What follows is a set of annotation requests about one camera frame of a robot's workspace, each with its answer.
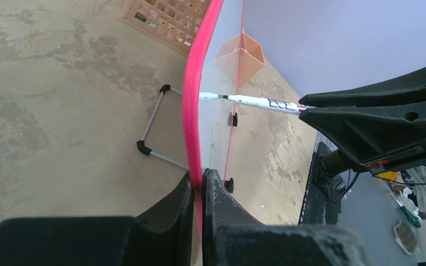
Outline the pink framed whiteboard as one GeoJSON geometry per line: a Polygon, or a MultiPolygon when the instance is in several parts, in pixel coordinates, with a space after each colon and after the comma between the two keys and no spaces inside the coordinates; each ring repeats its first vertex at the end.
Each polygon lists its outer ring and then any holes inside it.
{"type": "Polygon", "coordinates": [[[243,17],[243,1],[211,1],[187,57],[182,128],[200,232],[204,201],[202,176],[210,168],[225,178],[235,113],[232,101],[205,100],[201,95],[237,92],[243,17]]]}

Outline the orange file organizer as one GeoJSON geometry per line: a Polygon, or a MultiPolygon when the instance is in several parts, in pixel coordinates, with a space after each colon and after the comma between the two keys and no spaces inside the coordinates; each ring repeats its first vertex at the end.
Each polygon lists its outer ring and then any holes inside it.
{"type": "Polygon", "coordinates": [[[187,56],[209,5],[207,0],[129,0],[120,18],[187,56]]]}

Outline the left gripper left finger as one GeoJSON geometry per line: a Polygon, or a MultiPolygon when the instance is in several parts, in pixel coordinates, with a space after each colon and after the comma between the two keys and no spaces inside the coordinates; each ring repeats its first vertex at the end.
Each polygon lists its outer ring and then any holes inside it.
{"type": "Polygon", "coordinates": [[[194,191],[178,185],[136,217],[26,217],[0,223],[0,265],[189,265],[194,191]]]}

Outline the black base bar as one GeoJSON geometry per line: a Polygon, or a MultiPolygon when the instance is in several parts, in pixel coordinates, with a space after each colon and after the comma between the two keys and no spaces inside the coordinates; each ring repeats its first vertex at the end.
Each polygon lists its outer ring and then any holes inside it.
{"type": "Polygon", "coordinates": [[[325,142],[320,142],[312,156],[299,224],[337,224],[341,212],[341,196],[347,186],[340,175],[331,176],[322,160],[331,153],[325,142]]]}

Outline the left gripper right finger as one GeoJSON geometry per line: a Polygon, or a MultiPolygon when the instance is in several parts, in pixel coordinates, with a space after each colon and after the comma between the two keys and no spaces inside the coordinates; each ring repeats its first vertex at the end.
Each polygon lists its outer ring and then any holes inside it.
{"type": "Polygon", "coordinates": [[[226,190],[217,170],[203,175],[204,265],[369,265],[362,241],[335,225],[267,226],[226,190]]]}

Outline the clutter outside the cell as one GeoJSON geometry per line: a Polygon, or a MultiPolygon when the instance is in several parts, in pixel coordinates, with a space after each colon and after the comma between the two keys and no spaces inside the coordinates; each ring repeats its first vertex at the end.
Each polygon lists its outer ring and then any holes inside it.
{"type": "Polygon", "coordinates": [[[426,265],[426,167],[375,173],[373,177],[385,182],[390,192],[419,219],[422,226],[413,227],[390,195],[402,215],[392,229],[397,246],[406,255],[415,256],[419,265],[426,265]]]}

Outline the green handled screwdriver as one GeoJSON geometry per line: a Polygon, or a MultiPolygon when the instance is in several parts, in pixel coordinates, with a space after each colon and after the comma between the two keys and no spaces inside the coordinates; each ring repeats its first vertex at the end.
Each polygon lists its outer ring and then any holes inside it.
{"type": "Polygon", "coordinates": [[[420,228],[422,224],[420,223],[419,219],[405,206],[403,205],[397,197],[394,195],[394,193],[389,193],[392,198],[398,203],[400,211],[404,214],[406,220],[415,228],[420,228]]]}

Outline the green capped white marker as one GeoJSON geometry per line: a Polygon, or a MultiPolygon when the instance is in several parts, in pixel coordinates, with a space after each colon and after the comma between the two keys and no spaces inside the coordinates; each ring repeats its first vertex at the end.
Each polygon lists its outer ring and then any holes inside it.
{"type": "Polygon", "coordinates": [[[228,100],[236,104],[256,107],[263,110],[282,112],[285,114],[300,115],[308,109],[316,108],[302,104],[291,103],[288,101],[274,100],[268,98],[258,98],[245,95],[220,95],[207,92],[200,92],[199,99],[208,100],[228,100]]]}

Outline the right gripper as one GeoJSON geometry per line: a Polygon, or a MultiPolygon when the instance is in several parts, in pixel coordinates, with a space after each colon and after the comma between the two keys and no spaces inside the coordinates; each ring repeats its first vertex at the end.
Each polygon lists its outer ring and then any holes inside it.
{"type": "Polygon", "coordinates": [[[426,67],[350,90],[308,94],[300,120],[353,166],[381,173],[426,166],[426,67]]]}

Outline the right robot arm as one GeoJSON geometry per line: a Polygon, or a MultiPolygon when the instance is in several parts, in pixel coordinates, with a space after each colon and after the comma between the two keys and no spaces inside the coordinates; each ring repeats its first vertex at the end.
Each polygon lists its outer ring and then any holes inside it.
{"type": "Polygon", "coordinates": [[[322,159],[336,175],[426,167],[426,67],[351,90],[308,94],[300,120],[332,141],[322,159]]]}

